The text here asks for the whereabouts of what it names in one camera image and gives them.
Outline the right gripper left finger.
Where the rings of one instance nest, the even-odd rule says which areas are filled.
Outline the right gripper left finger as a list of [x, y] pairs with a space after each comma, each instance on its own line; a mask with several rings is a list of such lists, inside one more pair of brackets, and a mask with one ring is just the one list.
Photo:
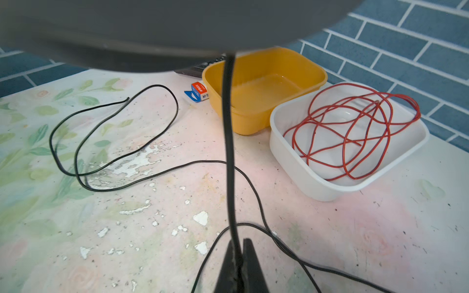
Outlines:
[[235, 256], [232, 242], [230, 241], [219, 273], [215, 293], [236, 293], [238, 292], [238, 277], [235, 267]]

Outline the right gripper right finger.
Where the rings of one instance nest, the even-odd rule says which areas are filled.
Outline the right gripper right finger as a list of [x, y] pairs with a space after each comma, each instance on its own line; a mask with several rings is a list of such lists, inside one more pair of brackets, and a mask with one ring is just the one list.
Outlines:
[[265, 276], [251, 239], [243, 240], [242, 276], [245, 293], [268, 293]]

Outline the grey perforated cable spool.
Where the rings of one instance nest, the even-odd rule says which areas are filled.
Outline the grey perforated cable spool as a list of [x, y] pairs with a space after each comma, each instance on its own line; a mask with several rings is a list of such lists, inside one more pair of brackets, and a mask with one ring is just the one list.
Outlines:
[[79, 67], [178, 70], [291, 43], [359, 1], [2, 1], [1, 44]]

